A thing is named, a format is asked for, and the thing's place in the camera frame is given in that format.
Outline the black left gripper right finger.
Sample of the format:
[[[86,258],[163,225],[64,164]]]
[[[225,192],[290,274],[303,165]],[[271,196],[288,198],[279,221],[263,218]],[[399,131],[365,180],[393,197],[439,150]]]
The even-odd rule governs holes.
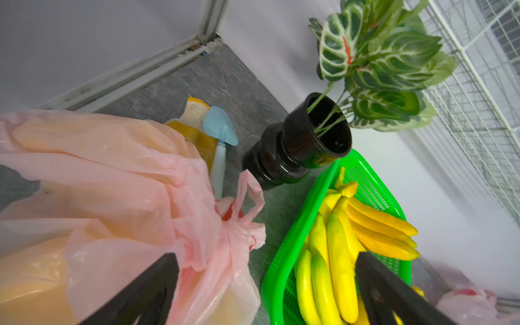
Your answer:
[[[371,324],[453,324],[374,255],[363,252],[356,261],[356,279]]]

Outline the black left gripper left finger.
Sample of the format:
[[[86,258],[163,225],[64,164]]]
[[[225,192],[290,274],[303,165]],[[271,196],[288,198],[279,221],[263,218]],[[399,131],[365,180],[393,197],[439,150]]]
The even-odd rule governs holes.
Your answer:
[[[176,255],[164,254],[82,324],[165,324],[176,291]]]

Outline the pink plastic bag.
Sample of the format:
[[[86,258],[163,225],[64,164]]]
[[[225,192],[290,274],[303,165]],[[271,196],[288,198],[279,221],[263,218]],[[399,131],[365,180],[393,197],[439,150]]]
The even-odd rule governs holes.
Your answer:
[[[34,110],[1,118],[1,164],[38,181],[1,212],[1,323],[74,324],[163,255],[180,272],[168,324],[251,324],[249,255],[265,200],[244,171],[216,199],[195,145],[154,121]]]

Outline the pink peach printed bag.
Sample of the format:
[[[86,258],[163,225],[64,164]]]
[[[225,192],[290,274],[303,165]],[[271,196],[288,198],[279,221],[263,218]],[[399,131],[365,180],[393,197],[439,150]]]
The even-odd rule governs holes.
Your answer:
[[[519,324],[519,313],[501,316],[497,302],[490,291],[465,288],[446,293],[436,307],[455,324]]]

